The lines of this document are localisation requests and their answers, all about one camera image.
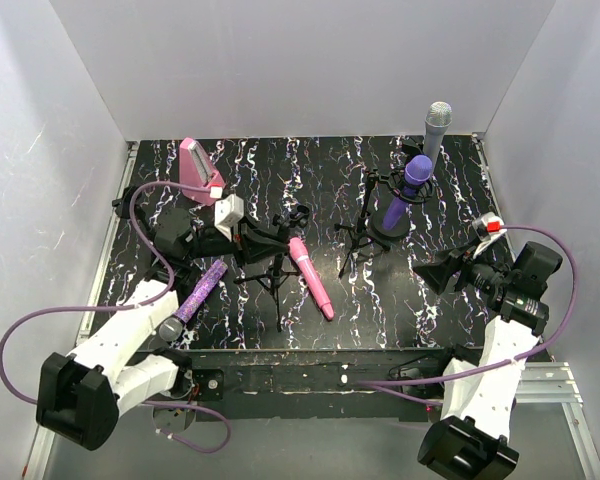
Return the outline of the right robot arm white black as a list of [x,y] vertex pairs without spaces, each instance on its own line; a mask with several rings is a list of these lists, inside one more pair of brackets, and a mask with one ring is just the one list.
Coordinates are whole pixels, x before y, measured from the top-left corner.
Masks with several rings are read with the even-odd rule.
[[437,294],[455,278],[455,290],[472,286],[494,313],[479,359],[456,349],[443,374],[439,421],[427,431],[418,461],[444,479],[505,479],[519,454],[509,445],[510,419],[525,359],[549,320],[541,300],[562,256],[528,242],[510,266],[483,261],[475,245],[440,252],[415,273]]

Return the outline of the purple matte microphone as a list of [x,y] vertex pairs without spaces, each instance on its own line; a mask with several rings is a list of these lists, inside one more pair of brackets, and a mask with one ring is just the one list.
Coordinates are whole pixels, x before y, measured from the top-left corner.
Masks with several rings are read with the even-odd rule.
[[399,196],[389,205],[383,218],[382,227],[393,230],[406,213],[409,200],[415,200],[429,181],[433,170],[431,159],[423,154],[413,157],[405,166]]

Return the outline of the black left-edge clip stand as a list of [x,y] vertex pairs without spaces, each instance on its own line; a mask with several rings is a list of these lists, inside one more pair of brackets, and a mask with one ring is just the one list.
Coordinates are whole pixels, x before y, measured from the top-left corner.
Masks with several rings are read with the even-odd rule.
[[[128,186],[123,190],[121,197],[114,199],[111,202],[111,206],[114,210],[114,213],[119,219],[129,220],[131,218],[131,215],[130,215],[131,198],[137,190],[138,190],[138,186],[134,186],[134,185]],[[138,203],[136,203],[134,206],[134,212],[136,215],[136,219],[138,221],[144,222],[146,220],[146,213],[144,212],[144,210],[140,207],[140,205]]]

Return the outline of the silver grey microphone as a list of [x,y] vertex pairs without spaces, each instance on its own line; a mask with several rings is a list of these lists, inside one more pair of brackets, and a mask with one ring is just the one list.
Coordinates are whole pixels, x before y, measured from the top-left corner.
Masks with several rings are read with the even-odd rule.
[[427,112],[422,151],[433,165],[436,164],[444,135],[452,123],[452,115],[451,105],[443,101],[432,103]]

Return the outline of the pink microphone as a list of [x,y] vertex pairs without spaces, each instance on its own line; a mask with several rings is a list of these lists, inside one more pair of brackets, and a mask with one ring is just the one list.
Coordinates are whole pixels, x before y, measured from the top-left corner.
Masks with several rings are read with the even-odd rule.
[[332,321],[335,312],[331,299],[324,288],[303,240],[292,237],[289,241],[290,256],[303,275],[310,293],[327,321]]

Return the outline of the black round-base clip stand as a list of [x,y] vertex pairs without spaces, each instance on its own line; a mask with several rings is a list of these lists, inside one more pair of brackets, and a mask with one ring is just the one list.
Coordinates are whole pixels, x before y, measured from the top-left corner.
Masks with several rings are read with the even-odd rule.
[[[423,154],[421,145],[410,137],[407,137],[402,141],[401,151],[405,154],[405,162],[404,165],[399,169],[405,168],[406,164],[416,155]],[[393,230],[387,231],[382,227],[382,222],[385,213],[394,198],[395,197],[391,194],[390,202],[383,208],[379,209],[371,217],[371,227],[374,233],[376,233],[380,238],[387,240],[399,240],[405,238],[410,230],[410,220],[408,218],[408,211],[414,205],[407,206],[406,213],[402,216],[398,225]]]

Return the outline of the purple glitter microphone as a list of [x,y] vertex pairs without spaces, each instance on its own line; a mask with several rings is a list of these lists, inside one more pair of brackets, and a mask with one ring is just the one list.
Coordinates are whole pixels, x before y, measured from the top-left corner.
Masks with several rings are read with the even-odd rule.
[[160,324],[158,335],[162,340],[174,342],[181,336],[189,321],[194,317],[227,270],[228,266],[222,260],[216,260],[211,265],[196,282],[192,292],[180,304],[179,308]]

